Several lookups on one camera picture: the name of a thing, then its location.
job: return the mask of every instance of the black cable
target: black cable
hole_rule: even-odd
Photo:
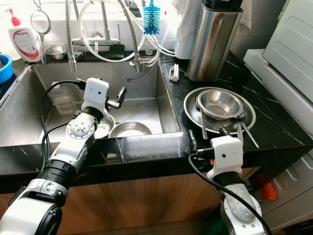
[[[55,129],[58,129],[58,128],[62,127],[62,126],[66,126],[67,124],[68,124],[68,122],[67,122],[67,123],[63,123],[63,124],[61,124],[61,125],[58,125],[58,126],[56,126],[56,127],[53,127],[52,129],[48,130],[46,134],[44,134],[43,140],[42,140],[42,142],[41,142],[41,150],[42,150],[42,151],[45,151],[45,139],[48,137],[48,135],[50,134],[50,132],[51,132],[51,131],[54,131]],[[43,166],[41,167],[41,171],[44,169],[45,163],[46,163],[46,160],[44,159],[44,160],[43,160]]]
[[[264,219],[258,214],[258,212],[251,206],[249,205],[249,203],[247,203],[244,199],[242,199],[240,196],[238,196],[237,194],[235,194],[234,192],[228,190],[227,188],[223,187],[220,184],[215,183],[214,181],[209,180],[208,178],[206,178],[204,175],[202,175],[202,173],[196,168],[196,166],[193,164],[191,158],[196,156],[196,154],[191,154],[188,157],[188,161],[191,165],[191,167],[194,169],[194,171],[196,172],[197,175],[199,175],[204,181],[206,181],[207,183],[209,183],[210,185],[214,186],[215,188],[217,188],[220,191],[223,191],[225,193],[228,193],[229,195],[231,195],[232,197],[234,197],[235,199],[237,199],[239,202],[241,202],[245,207],[247,207],[252,214],[255,215],[255,217],[257,217],[257,219],[262,223],[263,227],[265,228],[266,232],[268,235],[272,235],[272,232],[269,228],[269,226],[266,224],[266,222],[264,221]]]
[[[63,83],[73,83],[75,85],[78,85],[80,82],[79,81],[71,81],[71,80],[65,80],[65,81],[60,81],[60,82],[55,82],[53,85],[51,85],[51,87],[49,87],[43,97],[42,97],[42,100],[41,100],[41,104],[40,104],[40,117],[41,117],[41,124],[43,126],[43,129],[44,129],[44,134],[46,135],[47,134],[47,127],[45,125],[45,118],[44,118],[44,115],[43,115],[43,104],[44,104],[44,100],[45,100],[45,97],[47,96],[47,94],[54,88],[56,87],[57,85],[60,85],[60,84],[63,84]],[[50,140],[49,140],[49,136],[46,137],[46,142],[47,142],[47,155],[45,154],[45,147],[42,148],[42,155],[43,155],[43,159],[44,159],[44,163],[46,162],[46,159],[47,157],[46,156],[50,156],[50,153],[51,153],[51,149],[50,149]]]

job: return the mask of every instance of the green sponge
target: green sponge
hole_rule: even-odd
[[[120,60],[124,58],[125,45],[123,44],[113,44],[110,46],[109,59]]]

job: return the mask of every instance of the small metal bowl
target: small metal bowl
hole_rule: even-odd
[[[235,118],[244,108],[238,97],[219,89],[201,92],[197,97],[197,102],[204,114],[214,120]]]
[[[101,139],[108,137],[111,130],[115,126],[115,120],[112,115],[109,114],[109,118],[105,121],[101,121],[98,125],[97,130],[94,132],[95,139]]]
[[[126,121],[118,124],[110,133],[110,138],[126,137],[126,136],[143,136],[151,135],[150,129],[137,121]]]
[[[67,46],[66,45],[54,45],[45,49],[45,53],[52,60],[63,60],[67,56]]]

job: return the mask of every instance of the white appliance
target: white appliance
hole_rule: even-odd
[[[287,1],[266,49],[248,50],[244,62],[313,138],[313,1]],[[278,199],[262,212],[274,233],[313,219],[313,150],[271,183]]]

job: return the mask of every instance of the orange object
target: orange object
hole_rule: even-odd
[[[274,191],[274,188],[270,182],[268,182],[262,189],[262,200],[267,201],[267,200],[275,200],[277,199],[277,195]]]

